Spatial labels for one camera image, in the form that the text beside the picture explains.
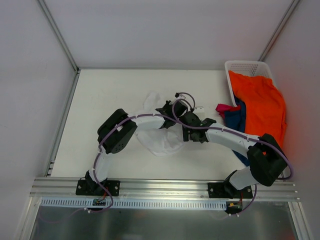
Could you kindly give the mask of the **white t shirt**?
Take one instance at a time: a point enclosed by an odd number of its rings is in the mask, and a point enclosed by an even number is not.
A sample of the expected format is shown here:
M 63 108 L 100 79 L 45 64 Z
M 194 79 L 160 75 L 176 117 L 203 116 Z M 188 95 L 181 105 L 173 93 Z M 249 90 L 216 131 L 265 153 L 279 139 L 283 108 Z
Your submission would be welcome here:
M 166 101 L 158 92 L 147 94 L 142 109 L 135 113 L 148 114 L 165 105 Z M 156 157 L 164 157 L 179 152 L 183 146 L 182 127 L 176 124 L 168 129 L 140 130 L 135 133 L 137 140 Z

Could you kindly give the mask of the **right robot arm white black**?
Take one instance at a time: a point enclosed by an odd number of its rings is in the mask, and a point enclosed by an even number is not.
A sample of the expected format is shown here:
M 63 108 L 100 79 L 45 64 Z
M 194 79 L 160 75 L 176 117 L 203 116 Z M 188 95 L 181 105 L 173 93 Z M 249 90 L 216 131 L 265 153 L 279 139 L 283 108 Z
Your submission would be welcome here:
M 183 132 L 193 142 L 215 143 L 227 147 L 248 160 L 248 166 L 233 171 L 223 181 L 222 191 L 231 199 L 254 184 L 270 187 L 288 166 L 288 160 L 275 138 L 244 134 L 211 118 L 200 120 L 188 111 L 179 118 Z

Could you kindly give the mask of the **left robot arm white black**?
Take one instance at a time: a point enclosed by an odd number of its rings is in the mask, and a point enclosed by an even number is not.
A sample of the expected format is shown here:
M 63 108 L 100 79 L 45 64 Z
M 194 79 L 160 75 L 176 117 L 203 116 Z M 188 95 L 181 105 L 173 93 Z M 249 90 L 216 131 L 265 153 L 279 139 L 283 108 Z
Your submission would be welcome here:
M 102 153 L 119 153 L 136 132 L 168 129 L 177 123 L 175 117 L 181 117 L 188 110 L 194 109 L 194 104 L 182 98 L 178 98 L 174 103 L 167 100 L 163 107 L 152 113 L 129 116 L 122 108 L 117 109 L 97 130 L 98 153 L 92 168 L 84 177 L 87 189 L 93 195 L 99 195 L 107 189 L 107 177 L 97 175 L 97 165 Z

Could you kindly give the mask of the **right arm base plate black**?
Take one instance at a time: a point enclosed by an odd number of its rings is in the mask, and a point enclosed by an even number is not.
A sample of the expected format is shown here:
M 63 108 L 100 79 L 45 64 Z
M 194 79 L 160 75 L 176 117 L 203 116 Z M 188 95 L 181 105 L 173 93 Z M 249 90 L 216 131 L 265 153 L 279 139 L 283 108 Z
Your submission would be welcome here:
M 231 184 L 224 182 L 209 182 L 207 184 L 208 196 L 211 199 L 252 199 L 253 190 L 247 186 L 241 190 L 234 188 Z

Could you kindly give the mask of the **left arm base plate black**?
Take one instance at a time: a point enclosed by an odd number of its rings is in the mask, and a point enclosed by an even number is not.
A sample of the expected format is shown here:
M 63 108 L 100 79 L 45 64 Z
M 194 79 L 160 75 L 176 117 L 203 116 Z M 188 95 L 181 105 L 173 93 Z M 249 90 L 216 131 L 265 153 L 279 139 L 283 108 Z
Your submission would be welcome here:
M 119 180 L 104 180 L 100 183 L 108 190 L 112 197 L 118 197 L 121 182 Z M 77 196 L 102 196 L 106 191 L 92 179 L 81 178 L 77 182 L 75 194 Z

